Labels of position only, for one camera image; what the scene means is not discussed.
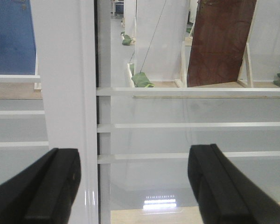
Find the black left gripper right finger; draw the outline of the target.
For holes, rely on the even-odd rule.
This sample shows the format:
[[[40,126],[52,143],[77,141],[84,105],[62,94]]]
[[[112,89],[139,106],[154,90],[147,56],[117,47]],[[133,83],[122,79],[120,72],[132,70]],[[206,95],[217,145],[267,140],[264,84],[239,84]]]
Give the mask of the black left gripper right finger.
[[[188,179],[205,224],[280,224],[280,205],[216,144],[190,147]]]

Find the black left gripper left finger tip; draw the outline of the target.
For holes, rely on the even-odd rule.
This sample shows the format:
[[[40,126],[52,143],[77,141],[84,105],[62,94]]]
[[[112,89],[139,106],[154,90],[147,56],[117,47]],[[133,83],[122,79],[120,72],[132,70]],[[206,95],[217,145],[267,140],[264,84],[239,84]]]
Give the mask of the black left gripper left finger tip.
[[[0,224],[66,224],[81,181],[77,149],[53,148],[0,184]]]

